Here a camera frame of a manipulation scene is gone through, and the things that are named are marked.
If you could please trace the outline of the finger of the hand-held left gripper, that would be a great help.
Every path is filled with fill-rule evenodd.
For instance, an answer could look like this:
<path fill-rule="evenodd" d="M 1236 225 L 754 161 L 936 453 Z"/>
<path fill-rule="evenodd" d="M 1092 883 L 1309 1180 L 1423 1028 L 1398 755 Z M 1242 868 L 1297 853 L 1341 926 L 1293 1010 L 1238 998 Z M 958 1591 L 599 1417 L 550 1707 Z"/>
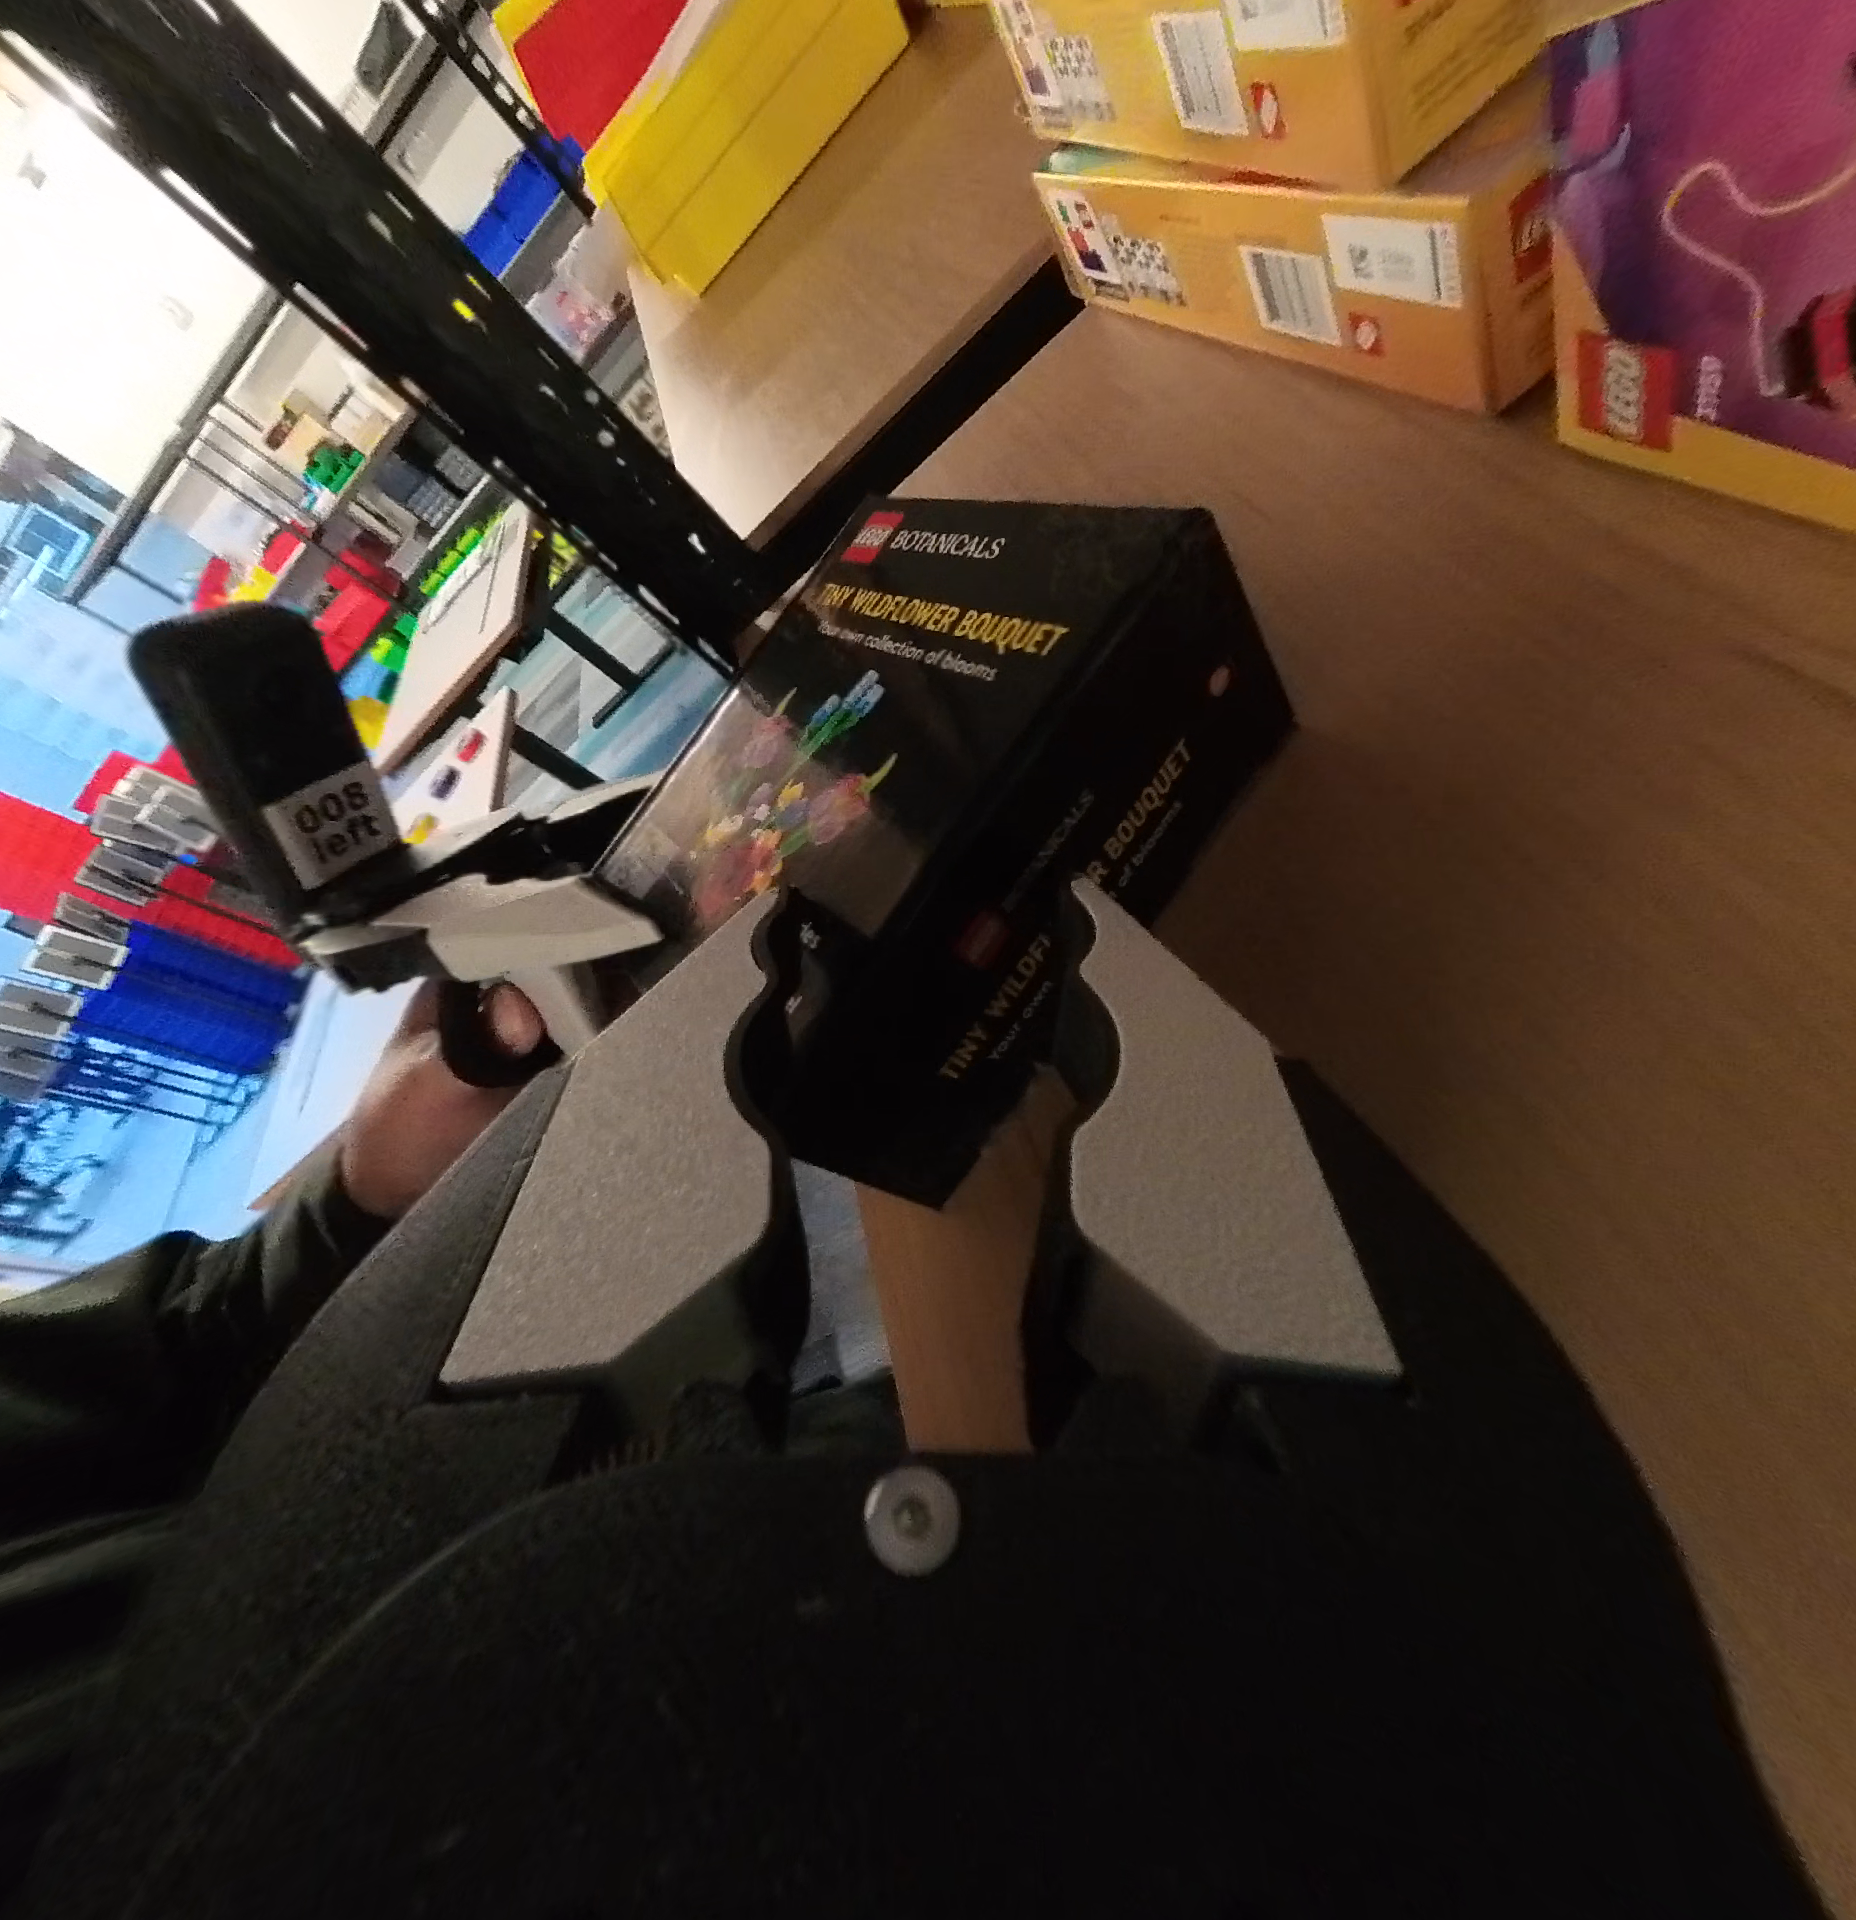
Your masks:
<path fill-rule="evenodd" d="M 456 878 L 490 885 L 559 881 L 591 873 L 662 777 L 599 781 L 546 812 L 518 803 L 472 818 L 411 851 L 396 888 L 442 888 Z"/>
<path fill-rule="evenodd" d="M 419 927 L 442 972 L 500 978 L 646 952 L 665 931 L 589 875 L 453 877 L 419 896 Z"/>

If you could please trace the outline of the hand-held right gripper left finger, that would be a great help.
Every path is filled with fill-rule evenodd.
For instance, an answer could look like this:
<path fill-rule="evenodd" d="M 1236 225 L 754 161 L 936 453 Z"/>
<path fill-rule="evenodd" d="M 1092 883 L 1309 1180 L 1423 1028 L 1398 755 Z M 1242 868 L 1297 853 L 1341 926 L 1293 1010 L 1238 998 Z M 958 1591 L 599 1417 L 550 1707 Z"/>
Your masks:
<path fill-rule="evenodd" d="M 457 1399 L 784 1381 L 810 1331 L 791 1157 L 765 1110 L 790 1054 L 796 913 L 755 898 L 568 1069 L 441 1367 Z"/>

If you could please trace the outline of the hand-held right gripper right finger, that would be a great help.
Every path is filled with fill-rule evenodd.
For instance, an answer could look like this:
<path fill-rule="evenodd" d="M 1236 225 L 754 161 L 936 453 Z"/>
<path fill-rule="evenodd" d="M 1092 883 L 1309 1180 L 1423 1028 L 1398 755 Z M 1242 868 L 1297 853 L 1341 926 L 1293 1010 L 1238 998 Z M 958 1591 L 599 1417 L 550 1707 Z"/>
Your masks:
<path fill-rule="evenodd" d="M 1038 1433 L 1131 1381 L 1169 1433 L 1240 1384 L 1395 1387 L 1404 1361 L 1259 1029 L 1090 878 L 1065 896 L 1070 1116 L 1038 1225 Z"/>

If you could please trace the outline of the wooden shelf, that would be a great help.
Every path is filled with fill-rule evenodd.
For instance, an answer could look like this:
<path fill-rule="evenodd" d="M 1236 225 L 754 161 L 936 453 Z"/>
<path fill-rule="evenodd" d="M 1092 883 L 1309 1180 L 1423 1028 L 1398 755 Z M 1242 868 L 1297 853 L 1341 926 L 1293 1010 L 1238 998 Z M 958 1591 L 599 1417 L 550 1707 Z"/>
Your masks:
<path fill-rule="evenodd" d="M 1082 311 L 981 10 L 700 300 L 676 465 L 800 571 L 871 493 L 1203 506 L 1300 737 L 1163 919 L 1519 1284 L 1649 1475 L 1856 1916 L 1856 539 Z"/>

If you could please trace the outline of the black lego flower box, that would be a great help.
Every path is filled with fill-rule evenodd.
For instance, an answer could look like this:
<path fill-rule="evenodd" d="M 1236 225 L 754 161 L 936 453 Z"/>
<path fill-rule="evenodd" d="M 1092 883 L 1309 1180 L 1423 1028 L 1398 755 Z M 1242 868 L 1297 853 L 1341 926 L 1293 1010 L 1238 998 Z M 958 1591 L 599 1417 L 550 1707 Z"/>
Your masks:
<path fill-rule="evenodd" d="M 597 875 L 662 927 L 649 978 L 790 896 L 761 1108 L 940 1205 L 1053 1040 L 1070 885 L 1151 923 L 1293 731 L 1212 513 L 874 499 Z"/>

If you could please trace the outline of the person's left hand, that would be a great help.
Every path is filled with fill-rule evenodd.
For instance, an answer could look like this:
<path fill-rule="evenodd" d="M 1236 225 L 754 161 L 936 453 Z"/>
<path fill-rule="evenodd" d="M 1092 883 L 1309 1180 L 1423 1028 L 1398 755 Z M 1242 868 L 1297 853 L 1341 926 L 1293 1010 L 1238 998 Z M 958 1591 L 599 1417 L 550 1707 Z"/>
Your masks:
<path fill-rule="evenodd" d="M 405 1216 L 516 1099 L 521 1087 L 472 1087 L 441 1043 L 442 983 L 419 989 L 339 1128 L 339 1183 L 381 1222 Z"/>

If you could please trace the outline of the shelf of coloured bricks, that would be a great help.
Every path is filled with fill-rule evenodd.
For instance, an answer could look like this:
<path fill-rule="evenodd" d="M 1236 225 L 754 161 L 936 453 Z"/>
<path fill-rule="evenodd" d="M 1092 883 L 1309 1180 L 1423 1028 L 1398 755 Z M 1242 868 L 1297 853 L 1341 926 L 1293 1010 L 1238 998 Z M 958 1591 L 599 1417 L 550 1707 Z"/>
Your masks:
<path fill-rule="evenodd" d="M 268 516 L 248 559 L 204 562 L 191 610 L 304 611 L 344 698 L 392 706 L 422 618 L 463 586 L 507 504 L 426 417 L 396 420 L 370 451 L 322 436 L 304 481 L 304 506 Z"/>

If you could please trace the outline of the white side table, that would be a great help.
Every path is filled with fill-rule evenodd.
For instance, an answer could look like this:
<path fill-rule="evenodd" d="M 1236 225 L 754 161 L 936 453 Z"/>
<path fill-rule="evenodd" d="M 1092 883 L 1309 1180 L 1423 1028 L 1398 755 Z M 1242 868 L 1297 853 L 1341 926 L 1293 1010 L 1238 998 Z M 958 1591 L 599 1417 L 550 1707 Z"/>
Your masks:
<path fill-rule="evenodd" d="M 483 688 L 496 661 L 520 636 L 538 536 L 538 514 L 525 504 L 509 506 L 428 600 L 370 755 L 379 773 L 392 776 L 411 760 L 457 702 Z"/>

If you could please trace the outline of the red blue hanging bins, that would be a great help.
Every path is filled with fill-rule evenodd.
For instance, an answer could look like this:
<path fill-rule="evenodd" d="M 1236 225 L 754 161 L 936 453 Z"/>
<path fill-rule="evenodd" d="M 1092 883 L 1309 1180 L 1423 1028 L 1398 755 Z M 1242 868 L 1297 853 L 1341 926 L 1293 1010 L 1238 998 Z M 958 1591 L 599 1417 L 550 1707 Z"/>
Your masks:
<path fill-rule="evenodd" d="M 0 1099 L 219 1131 L 277 1063 L 306 968 L 264 923 L 173 746 L 111 754 L 72 810 L 0 791 Z"/>

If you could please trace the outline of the blue plastic bin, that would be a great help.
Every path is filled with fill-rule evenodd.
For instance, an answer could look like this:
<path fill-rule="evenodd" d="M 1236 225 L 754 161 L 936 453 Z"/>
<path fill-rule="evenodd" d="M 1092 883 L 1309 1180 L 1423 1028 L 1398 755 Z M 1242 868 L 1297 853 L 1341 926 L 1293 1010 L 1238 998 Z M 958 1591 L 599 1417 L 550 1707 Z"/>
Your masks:
<path fill-rule="evenodd" d="M 582 147 L 557 138 L 557 167 L 530 149 L 518 151 L 493 193 L 465 232 L 465 246 L 511 292 L 542 286 L 564 252 L 597 211 L 582 179 Z"/>

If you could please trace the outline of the yellow plastic bin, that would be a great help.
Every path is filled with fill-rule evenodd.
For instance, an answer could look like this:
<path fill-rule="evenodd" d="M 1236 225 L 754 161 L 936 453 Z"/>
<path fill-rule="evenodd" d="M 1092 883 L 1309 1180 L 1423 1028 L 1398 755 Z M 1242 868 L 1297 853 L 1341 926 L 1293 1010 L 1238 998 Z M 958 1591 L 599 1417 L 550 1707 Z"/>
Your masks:
<path fill-rule="evenodd" d="M 652 280 L 700 295 L 906 44 L 894 1 L 685 3 L 589 188 Z"/>

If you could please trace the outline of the red plastic bin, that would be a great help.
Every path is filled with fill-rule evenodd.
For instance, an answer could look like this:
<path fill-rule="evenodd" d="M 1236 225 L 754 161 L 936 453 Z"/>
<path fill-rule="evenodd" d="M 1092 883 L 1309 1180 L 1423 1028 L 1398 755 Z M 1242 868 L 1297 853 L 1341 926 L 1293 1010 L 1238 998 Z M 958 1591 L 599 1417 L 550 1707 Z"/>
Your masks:
<path fill-rule="evenodd" d="M 683 1 L 501 1 L 493 24 L 548 132 L 589 149 L 683 9 Z"/>

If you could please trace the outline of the purple yellow toy box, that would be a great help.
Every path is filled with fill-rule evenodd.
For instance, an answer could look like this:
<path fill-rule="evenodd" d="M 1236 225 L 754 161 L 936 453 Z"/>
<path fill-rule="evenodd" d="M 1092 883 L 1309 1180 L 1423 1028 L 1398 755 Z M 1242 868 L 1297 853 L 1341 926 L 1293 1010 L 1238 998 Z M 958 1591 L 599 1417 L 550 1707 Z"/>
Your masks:
<path fill-rule="evenodd" d="M 1856 536 L 1856 1 L 1543 21 L 1561 444 Z"/>

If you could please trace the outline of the black perforated shelf post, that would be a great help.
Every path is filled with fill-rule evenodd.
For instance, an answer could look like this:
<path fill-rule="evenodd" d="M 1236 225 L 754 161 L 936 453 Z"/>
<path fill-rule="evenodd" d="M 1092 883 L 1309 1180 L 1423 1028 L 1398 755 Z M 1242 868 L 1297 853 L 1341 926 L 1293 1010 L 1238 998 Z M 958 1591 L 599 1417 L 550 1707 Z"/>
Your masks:
<path fill-rule="evenodd" d="M 17 3 L 139 169 L 695 651 L 734 668 L 779 588 L 672 460 L 238 9 Z"/>

